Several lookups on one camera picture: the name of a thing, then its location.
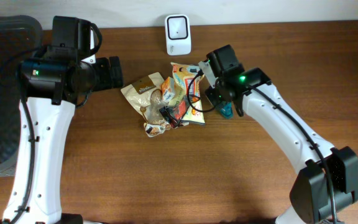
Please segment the red black snack packet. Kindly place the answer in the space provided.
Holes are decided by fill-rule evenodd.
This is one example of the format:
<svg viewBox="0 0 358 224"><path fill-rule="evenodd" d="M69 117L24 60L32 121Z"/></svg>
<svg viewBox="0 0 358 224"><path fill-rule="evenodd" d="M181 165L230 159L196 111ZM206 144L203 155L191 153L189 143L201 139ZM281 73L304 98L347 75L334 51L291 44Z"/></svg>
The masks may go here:
<svg viewBox="0 0 358 224"><path fill-rule="evenodd" d="M159 112L169 125L175 129L188 125L187 122L182 121L187 109L188 103L185 100L182 100L177 106L164 106L160 108Z"/></svg>

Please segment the blue liquid bottle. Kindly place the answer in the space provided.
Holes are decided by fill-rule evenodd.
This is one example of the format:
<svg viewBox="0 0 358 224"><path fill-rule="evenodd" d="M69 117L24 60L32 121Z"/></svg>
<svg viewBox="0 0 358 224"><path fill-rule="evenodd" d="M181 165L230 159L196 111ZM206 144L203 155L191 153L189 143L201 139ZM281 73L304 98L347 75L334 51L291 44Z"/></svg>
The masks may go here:
<svg viewBox="0 0 358 224"><path fill-rule="evenodd" d="M219 111L221 116L225 119L231 119L234 116L231 102L226 102L226 101L220 102L216 106L216 110Z"/></svg>

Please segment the yellow chip bag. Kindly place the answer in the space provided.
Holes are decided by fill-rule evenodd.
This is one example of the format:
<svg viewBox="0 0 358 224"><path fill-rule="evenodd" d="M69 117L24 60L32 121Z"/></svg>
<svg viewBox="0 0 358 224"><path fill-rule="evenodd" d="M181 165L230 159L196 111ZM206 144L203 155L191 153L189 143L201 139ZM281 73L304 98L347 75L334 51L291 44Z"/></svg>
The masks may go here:
<svg viewBox="0 0 358 224"><path fill-rule="evenodd" d="M197 73L200 71L197 65L185 65L175 62L171 62L172 65L172 77L175 81L175 96L168 103L169 106L177 106L182 100L187 100L186 94L190 82L194 79ZM204 75L198 77L190 86L189 96L192 101L192 105L202 110L201 94L200 94L200 81L204 78ZM183 119L187 123L205 124L203 113L194 110L192 107L188 107Z"/></svg>

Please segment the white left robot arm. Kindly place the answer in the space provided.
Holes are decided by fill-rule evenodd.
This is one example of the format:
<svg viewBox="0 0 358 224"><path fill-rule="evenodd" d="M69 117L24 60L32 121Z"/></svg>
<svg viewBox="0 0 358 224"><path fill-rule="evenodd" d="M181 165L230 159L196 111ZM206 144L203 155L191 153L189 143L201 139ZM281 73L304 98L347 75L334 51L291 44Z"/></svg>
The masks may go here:
<svg viewBox="0 0 358 224"><path fill-rule="evenodd" d="M2 223L85 223L81 215L63 212L60 180L75 111L92 93L123 86L119 58L96 58L102 42L96 24L55 16L51 43L18 64L21 134Z"/></svg>

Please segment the small orange box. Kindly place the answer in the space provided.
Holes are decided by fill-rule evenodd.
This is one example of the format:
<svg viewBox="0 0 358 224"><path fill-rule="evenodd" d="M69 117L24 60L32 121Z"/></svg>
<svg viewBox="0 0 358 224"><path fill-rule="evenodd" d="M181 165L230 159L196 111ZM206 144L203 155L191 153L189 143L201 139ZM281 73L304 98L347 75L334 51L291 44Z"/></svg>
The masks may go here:
<svg viewBox="0 0 358 224"><path fill-rule="evenodd" d="M172 77L168 77L161 85L162 100L169 103L175 96L175 81Z"/></svg>

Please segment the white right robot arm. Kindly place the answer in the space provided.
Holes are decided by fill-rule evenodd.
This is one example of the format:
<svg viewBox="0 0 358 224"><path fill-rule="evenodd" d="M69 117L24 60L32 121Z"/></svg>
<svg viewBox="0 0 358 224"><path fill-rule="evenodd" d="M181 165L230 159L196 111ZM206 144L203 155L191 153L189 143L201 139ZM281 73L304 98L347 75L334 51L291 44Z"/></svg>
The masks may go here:
<svg viewBox="0 0 358 224"><path fill-rule="evenodd" d="M198 65L210 85L210 102L231 102L239 116L258 122L297 174L291 205L275 223L339 223L337 213L358 201L356 153L317 134L260 68L243 67L230 45L210 52Z"/></svg>

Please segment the beige brown snack pouch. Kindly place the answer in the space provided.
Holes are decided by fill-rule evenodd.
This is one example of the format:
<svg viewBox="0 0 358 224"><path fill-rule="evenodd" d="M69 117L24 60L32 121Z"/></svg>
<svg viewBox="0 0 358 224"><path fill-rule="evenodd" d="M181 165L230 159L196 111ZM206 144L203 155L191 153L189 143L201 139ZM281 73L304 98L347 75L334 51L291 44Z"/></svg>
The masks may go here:
<svg viewBox="0 0 358 224"><path fill-rule="evenodd" d="M161 85L165 80L155 72L121 89L129 104L144 118L144 130L150 138L173 129L159 112L169 106L162 100Z"/></svg>

